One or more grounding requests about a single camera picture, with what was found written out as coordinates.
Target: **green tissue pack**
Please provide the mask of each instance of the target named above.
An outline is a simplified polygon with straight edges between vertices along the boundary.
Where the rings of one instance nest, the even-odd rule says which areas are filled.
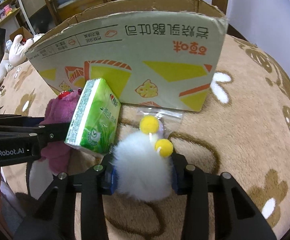
[[[103,78],[88,80],[80,95],[65,143],[97,157],[114,142],[120,102]]]

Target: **pink item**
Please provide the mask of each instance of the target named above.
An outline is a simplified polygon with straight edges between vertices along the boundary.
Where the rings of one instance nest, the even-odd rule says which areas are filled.
[[[73,91],[65,97],[51,99],[46,107],[45,118],[40,125],[70,122],[74,115],[79,97],[79,92]],[[48,143],[47,147],[41,150],[42,158],[40,161],[48,159],[49,168],[55,175],[61,172],[67,172],[70,149],[71,147],[66,145],[63,141]]]
[[[6,5],[3,9],[5,10],[5,15],[7,15],[10,11],[12,11],[12,8],[10,7],[9,4]]]

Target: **printed cardboard box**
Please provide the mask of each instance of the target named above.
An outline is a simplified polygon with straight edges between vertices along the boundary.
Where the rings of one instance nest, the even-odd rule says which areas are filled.
[[[133,5],[106,16],[97,14],[104,6],[92,8],[62,23],[58,33],[47,33],[26,53],[29,61],[55,93],[104,78],[122,103],[200,111],[227,20],[201,0],[169,0],[187,3],[176,5],[176,12],[165,11],[167,0],[142,1],[156,7],[161,1],[162,7],[133,11]],[[115,11],[114,3],[103,13]],[[88,19],[93,10],[96,18]]]

